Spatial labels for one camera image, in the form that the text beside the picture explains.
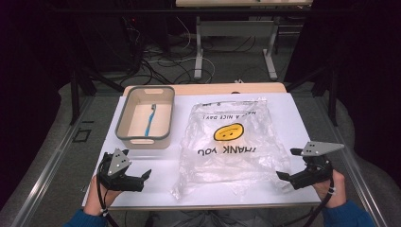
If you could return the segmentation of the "black metal stand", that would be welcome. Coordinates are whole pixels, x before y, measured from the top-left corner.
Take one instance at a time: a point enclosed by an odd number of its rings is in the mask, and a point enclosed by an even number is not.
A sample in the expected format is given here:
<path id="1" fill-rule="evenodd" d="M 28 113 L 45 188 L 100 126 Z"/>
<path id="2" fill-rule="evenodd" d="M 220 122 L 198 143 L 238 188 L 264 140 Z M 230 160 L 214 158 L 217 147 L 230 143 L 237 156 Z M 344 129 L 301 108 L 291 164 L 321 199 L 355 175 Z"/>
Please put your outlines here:
<path id="1" fill-rule="evenodd" d="M 327 63 L 324 66 L 308 73 L 304 77 L 291 82 L 286 85 L 288 92 L 298 88 L 302 84 L 312 79 L 318 78 L 318 82 L 312 88 L 313 96 L 322 96 L 325 91 L 329 92 L 328 104 L 327 104 L 327 115 L 331 120 L 332 124 L 337 127 L 337 89 L 339 82 L 339 72 L 332 63 Z"/>
<path id="2" fill-rule="evenodd" d="M 116 90 L 116 92 L 122 93 L 125 88 L 110 79 L 105 78 L 97 71 L 90 69 L 87 66 L 80 66 L 79 64 L 73 64 L 70 67 L 70 88 L 71 88 L 71 103 L 72 103 L 72 118 L 71 125 L 74 125 L 80 117 L 80 104 L 79 104 L 79 89 L 87 96 L 94 96 L 97 89 L 92 82 L 92 79 L 98 80 L 101 83 Z"/>

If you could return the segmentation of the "person's right hand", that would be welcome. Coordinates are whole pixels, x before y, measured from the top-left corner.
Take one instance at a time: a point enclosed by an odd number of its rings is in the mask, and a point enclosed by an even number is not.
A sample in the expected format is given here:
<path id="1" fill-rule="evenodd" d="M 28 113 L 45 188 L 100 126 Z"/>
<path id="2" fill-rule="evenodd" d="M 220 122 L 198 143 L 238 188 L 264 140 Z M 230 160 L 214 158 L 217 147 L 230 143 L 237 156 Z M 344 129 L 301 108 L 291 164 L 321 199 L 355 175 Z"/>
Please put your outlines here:
<path id="1" fill-rule="evenodd" d="M 327 204 L 325 205 L 325 207 L 336 208 L 341 205 L 344 205 L 347 201 L 346 189 L 345 189 L 345 177 L 337 170 L 333 171 L 331 180 L 313 184 L 313 188 L 315 189 L 318 197 L 321 200 L 323 200 L 326 197 L 331 187 L 334 188 L 334 192 L 329 201 L 327 202 Z"/>

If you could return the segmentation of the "aluminium floor rail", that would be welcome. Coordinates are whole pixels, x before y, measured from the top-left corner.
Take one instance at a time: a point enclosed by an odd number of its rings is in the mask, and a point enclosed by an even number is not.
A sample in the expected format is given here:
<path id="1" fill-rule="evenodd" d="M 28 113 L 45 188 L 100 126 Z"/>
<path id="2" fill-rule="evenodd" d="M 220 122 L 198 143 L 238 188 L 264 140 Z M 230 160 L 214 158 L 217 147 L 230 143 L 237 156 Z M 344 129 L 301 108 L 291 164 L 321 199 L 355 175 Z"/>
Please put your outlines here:
<path id="1" fill-rule="evenodd" d="M 328 107 L 325 104 L 325 99 L 323 97 L 315 97 L 314 100 L 323 116 L 325 125 L 333 133 L 335 141 L 345 145 L 345 148 L 339 151 L 341 166 L 346 170 L 348 179 L 352 182 L 352 186 L 360 202 L 374 220 L 376 227 L 388 227 L 388 223 L 380 212 L 371 189 L 361 174 L 361 167 L 357 163 L 355 155 L 346 145 L 344 138 L 340 134 L 340 129 L 333 125 L 331 118 L 328 116 Z"/>
<path id="2" fill-rule="evenodd" d="M 81 207 L 92 178 L 100 133 L 91 116 L 96 99 L 82 100 L 81 114 L 70 124 L 61 108 L 28 173 L 11 196 L 9 222 L 2 227 L 62 227 Z"/>

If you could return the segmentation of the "person's left hand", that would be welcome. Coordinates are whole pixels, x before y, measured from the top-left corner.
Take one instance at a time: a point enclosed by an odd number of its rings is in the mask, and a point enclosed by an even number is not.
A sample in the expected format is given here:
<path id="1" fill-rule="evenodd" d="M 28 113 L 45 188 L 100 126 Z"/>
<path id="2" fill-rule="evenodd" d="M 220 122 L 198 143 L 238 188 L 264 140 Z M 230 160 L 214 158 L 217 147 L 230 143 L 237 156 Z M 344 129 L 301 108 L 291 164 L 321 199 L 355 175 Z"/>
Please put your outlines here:
<path id="1" fill-rule="evenodd" d="M 89 215 L 100 216 L 102 210 L 109 208 L 120 194 L 121 191 L 108 190 L 101 183 L 97 183 L 97 176 L 94 176 L 83 211 Z"/>

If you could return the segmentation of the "wooden desk with metal legs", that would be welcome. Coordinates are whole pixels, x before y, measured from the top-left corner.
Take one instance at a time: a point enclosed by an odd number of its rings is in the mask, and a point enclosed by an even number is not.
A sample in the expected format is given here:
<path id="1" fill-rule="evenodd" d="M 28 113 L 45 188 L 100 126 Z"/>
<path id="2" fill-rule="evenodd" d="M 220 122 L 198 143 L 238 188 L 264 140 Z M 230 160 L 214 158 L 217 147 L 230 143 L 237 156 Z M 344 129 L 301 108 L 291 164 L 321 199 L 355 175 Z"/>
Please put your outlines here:
<path id="1" fill-rule="evenodd" d="M 184 9 L 303 9 L 314 0 L 176 0 L 176 6 Z M 277 80 L 278 76 L 272 61 L 272 52 L 280 27 L 280 16 L 259 19 L 247 16 L 245 19 L 215 19 L 206 21 L 196 17 L 196 45 L 194 79 L 202 77 L 203 48 L 202 37 L 265 37 L 269 38 L 268 47 L 263 50 L 268 76 Z"/>

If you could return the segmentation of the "white table sheet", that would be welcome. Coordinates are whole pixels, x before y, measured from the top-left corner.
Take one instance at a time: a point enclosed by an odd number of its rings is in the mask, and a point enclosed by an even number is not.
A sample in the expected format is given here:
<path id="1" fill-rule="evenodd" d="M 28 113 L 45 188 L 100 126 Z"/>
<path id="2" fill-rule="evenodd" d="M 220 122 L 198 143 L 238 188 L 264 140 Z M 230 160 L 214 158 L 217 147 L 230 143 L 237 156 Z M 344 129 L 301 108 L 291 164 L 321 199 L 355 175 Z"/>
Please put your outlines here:
<path id="1" fill-rule="evenodd" d="M 277 132 L 277 138 L 284 145 L 284 150 L 290 156 L 290 169 L 279 170 L 296 173 L 305 168 L 301 157 L 290 154 L 290 148 L 303 148 L 309 136 L 302 118 L 290 94 L 235 94 L 235 95 L 203 95 L 203 96 L 175 96 L 175 106 L 172 118 L 171 144 L 166 149 L 134 149 L 130 150 L 129 157 L 132 165 L 127 174 L 140 176 L 152 169 L 150 178 L 145 181 L 142 192 L 124 192 L 113 203 L 113 209 L 134 210 L 166 210 L 166 209 L 207 209 L 207 208 L 235 208 L 235 207 L 279 207 L 301 204 L 316 204 L 319 201 L 311 186 L 293 190 L 287 184 L 288 192 L 276 187 L 271 182 L 251 184 L 243 195 L 235 194 L 226 184 L 211 183 L 202 185 L 192 193 L 176 200 L 170 190 L 179 176 L 179 143 L 183 139 L 184 128 L 190 115 L 192 106 L 202 102 L 219 100 L 252 100 L 264 97 L 268 107 L 272 125 Z M 99 153 L 100 162 L 104 152 L 113 152 L 115 148 L 126 148 L 123 142 L 115 135 L 118 117 L 123 109 L 124 97 L 120 97 L 116 106 L 113 120 Z"/>

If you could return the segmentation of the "person's grey trousers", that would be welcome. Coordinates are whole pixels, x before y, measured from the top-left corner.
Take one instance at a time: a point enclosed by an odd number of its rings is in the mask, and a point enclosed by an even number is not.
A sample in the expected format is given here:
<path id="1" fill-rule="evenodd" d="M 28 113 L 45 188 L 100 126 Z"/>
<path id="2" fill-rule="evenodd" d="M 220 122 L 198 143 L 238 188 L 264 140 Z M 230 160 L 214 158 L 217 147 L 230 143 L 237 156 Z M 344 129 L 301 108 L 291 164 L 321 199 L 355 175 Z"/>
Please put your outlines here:
<path id="1" fill-rule="evenodd" d="M 273 227 L 259 209 L 188 210 L 151 212 L 146 227 Z"/>

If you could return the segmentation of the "blue toothbrush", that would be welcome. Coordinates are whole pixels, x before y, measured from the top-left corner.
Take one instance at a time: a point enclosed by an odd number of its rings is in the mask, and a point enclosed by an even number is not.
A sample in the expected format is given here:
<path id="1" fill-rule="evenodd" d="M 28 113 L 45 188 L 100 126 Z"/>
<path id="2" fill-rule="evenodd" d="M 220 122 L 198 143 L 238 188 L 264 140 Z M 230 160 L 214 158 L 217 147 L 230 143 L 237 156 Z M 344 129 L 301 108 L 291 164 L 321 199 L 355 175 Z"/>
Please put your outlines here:
<path id="1" fill-rule="evenodd" d="M 156 112 L 156 108 L 157 108 L 156 104 L 151 104 L 151 113 L 150 113 L 150 115 L 148 117 L 148 124 L 147 124 L 147 127 L 145 129 L 145 134 L 144 134 L 145 136 L 149 135 L 150 127 L 151 127 L 151 124 L 152 124 L 152 121 L 153 121 L 153 117 L 154 117 L 155 112 Z"/>

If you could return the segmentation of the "beige basket with grey rim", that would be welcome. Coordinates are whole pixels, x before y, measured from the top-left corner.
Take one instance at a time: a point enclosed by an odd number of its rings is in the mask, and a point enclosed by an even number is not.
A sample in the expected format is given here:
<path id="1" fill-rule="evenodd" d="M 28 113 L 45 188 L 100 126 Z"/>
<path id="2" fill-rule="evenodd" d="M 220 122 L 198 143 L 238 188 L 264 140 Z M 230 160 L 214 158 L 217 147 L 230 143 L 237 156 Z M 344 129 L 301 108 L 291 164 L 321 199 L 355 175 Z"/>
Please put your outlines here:
<path id="1" fill-rule="evenodd" d="M 125 95 L 115 135 L 129 149 L 164 149 L 170 145 L 175 90 L 170 86 L 134 86 Z M 156 112 L 145 136 L 151 104 Z"/>

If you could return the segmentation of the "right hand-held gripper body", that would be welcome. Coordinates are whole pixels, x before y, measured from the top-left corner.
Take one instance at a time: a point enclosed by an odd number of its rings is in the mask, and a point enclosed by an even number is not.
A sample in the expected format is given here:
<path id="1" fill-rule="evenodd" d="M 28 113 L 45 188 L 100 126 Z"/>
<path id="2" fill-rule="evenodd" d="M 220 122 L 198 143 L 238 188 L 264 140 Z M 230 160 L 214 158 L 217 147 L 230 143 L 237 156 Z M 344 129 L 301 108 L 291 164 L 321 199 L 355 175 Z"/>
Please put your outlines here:
<path id="1" fill-rule="evenodd" d="M 328 180 L 332 176 L 333 167 L 327 158 L 327 154 L 343 148 L 343 144 L 307 142 L 305 147 L 302 148 L 301 155 L 305 161 L 305 169 L 291 175 L 289 182 L 295 189 L 300 189 Z"/>

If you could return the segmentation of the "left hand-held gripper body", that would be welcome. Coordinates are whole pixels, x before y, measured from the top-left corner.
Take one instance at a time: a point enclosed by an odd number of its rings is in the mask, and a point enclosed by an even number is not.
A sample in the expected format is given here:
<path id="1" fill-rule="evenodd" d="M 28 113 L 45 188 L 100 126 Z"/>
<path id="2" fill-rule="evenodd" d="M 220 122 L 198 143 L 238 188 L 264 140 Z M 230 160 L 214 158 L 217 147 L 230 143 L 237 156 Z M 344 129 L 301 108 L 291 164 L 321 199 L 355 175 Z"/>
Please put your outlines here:
<path id="1" fill-rule="evenodd" d="M 121 149 L 116 148 L 114 153 L 105 152 L 97 168 L 97 178 L 109 190 L 141 192 L 145 181 L 126 174 L 130 165 L 130 159 L 121 154 Z"/>

